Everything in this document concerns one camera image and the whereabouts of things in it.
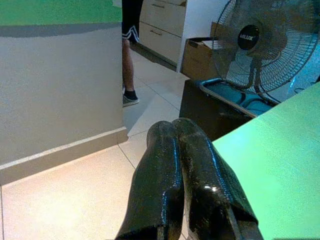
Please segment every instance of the fan logo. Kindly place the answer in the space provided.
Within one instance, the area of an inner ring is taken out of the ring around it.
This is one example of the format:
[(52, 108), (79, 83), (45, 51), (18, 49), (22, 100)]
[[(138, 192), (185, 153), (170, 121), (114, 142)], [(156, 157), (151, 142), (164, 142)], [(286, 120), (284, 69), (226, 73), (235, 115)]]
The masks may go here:
[(240, 35), (240, 38), (246, 39), (246, 40), (250, 40), (250, 41), (253, 41), (253, 40), (254, 40), (254, 37), (253, 37), (253, 36), (248, 36), (248, 35), (245, 35), (245, 34), (241, 34), (241, 35)]

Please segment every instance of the green tabletop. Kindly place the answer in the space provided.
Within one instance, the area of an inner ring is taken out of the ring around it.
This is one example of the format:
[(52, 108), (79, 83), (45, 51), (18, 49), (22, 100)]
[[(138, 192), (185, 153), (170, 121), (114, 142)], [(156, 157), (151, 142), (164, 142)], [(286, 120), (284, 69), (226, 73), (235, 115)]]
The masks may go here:
[(0, 26), (120, 23), (118, 0), (1, 0)]
[(320, 238), (320, 83), (213, 142), (265, 240)]

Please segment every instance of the black shorts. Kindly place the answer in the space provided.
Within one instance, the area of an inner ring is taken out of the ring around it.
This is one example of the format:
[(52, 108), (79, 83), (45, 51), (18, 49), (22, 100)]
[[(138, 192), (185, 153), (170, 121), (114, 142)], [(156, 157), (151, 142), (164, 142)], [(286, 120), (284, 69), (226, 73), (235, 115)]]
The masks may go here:
[(139, 42), (139, 21), (143, 0), (122, 0), (122, 38)]

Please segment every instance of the floor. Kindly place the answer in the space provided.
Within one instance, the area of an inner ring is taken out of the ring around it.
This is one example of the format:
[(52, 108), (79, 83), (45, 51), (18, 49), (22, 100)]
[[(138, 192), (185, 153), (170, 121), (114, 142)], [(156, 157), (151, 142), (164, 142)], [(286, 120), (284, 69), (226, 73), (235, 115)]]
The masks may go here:
[[(149, 127), (178, 118), (184, 81), (132, 51), (140, 103), (125, 107), (129, 140), (1, 187), (0, 239), (111, 240), (124, 219)], [(187, 238), (186, 221), (180, 240)]]

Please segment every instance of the white wall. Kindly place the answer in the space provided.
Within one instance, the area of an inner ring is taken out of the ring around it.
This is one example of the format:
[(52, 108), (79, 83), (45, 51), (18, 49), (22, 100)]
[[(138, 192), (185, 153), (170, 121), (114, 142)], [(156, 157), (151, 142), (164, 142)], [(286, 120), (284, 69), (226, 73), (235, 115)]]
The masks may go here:
[(181, 70), (186, 40), (196, 37), (209, 37), (211, 22), (218, 21), (228, 0), (187, 0), (180, 57), (177, 71)]
[(121, 24), (0, 27), (0, 166), (123, 127)]

